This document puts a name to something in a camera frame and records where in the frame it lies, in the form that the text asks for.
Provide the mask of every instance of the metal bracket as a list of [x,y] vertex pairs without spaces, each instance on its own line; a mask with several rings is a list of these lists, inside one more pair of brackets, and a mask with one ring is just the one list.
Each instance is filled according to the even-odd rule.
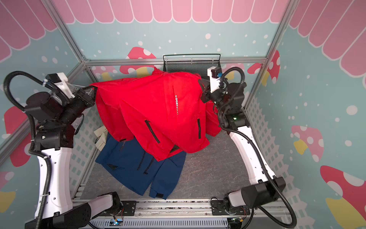
[[235,214],[229,214],[223,200],[212,200],[211,210],[212,215],[250,215],[250,210],[247,206],[237,207]]

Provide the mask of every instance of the red mushroom cap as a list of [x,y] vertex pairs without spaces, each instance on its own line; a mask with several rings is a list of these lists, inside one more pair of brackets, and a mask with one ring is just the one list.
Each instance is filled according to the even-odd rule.
[[[130,53],[127,55],[126,59],[156,59],[156,57],[148,50],[141,47],[133,47]],[[123,74],[129,74],[133,70],[137,70],[141,67],[154,67],[154,65],[129,65],[121,66],[119,71]]]

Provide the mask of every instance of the white polka dot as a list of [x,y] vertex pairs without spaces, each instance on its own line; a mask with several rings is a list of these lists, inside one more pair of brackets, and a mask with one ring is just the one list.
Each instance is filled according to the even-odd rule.
[[335,183],[334,181],[328,181],[327,184],[331,187],[336,193],[340,196],[343,196],[343,190],[339,184]]
[[352,145],[352,142],[350,140],[346,140],[344,143],[346,144],[346,146],[351,146]]
[[30,153],[29,153],[29,148],[30,148],[30,143],[28,143],[25,147],[24,147],[24,153],[26,154],[26,155],[31,155]]
[[313,159],[314,159],[315,162],[319,162],[319,157],[315,154],[313,155]]
[[359,186],[361,186],[361,185],[363,185],[364,184],[364,180],[361,180],[361,179],[359,179],[359,178],[357,178],[357,177],[354,177],[354,176],[352,176],[352,175],[349,175],[348,173],[343,173],[343,176],[344,176],[344,178],[345,178],[345,180],[348,182],[348,183],[350,183],[351,185],[353,185],[353,186],[357,186],[357,187],[359,187]]
[[1,135],[1,137],[2,137],[3,139],[8,138],[9,136],[10,136],[10,134],[3,134],[3,135]]
[[306,139],[307,143],[309,143],[310,145],[314,143],[314,139],[312,137],[307,137]]
[[144,49],[143,50],[143,53],[146,55],[146,56],[150,56],[151,55],[151,52],[149,52],[148,50]]
[[14,176],[14,172],[8,172],[7,174],[5,174],[5,180],[9,181],[13,178]]
[[324,147],[324,140],[319,139],[318,144],[319,144],[320,147]]
[[357,113],[357,107],[355,105],[349,106],[349,107],[347,107],[346,111],[347,111],[347,114],[354,115]]

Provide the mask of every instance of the pink awning pattern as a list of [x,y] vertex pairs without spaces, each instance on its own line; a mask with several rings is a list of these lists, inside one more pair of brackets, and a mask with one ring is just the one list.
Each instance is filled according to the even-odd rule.
[[349,76],[366,74],[366,1],[301,0],[290,27],[308,37],[315,48],[322,48],[329,60],[339,61]]

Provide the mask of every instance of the wall mural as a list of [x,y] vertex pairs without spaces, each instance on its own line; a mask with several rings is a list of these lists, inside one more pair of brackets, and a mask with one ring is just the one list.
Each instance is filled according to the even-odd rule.
[[249,107],[299,229],[366,228],[365,3],[301,0]]
[[288,0],[55,0],[87,59],[266,56]]

